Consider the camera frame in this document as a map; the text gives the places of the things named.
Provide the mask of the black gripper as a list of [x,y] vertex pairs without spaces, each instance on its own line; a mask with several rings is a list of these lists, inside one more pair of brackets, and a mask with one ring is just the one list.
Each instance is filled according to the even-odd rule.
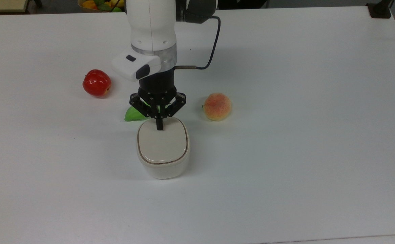
[[184,93],[177,92],[174,71],[156,73],[139,80],[138,93],[130,96],[129,103],[145,118],[155,119],[156,129],[163,130],[163,120],[173,117],[185,104]]

